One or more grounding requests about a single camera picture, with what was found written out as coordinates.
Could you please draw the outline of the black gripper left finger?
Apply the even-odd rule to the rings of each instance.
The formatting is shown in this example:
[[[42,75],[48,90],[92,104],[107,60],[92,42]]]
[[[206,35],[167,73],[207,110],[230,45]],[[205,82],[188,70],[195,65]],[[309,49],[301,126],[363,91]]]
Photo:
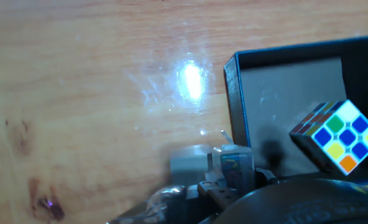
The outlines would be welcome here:
[[[240,195],[236,189],[221,187],[217,182],[200,182],[187,188],[186,214],[221,213],[239,199]]]

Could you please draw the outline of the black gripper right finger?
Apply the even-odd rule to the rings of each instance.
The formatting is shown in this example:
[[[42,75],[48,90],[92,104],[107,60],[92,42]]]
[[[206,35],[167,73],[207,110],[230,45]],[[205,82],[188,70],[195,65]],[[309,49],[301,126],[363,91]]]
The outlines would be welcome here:
[[[261,169],[260,167],[255,168],[255,176],[257,187],[266,187],[279,183],[278,178],[270,170]]]

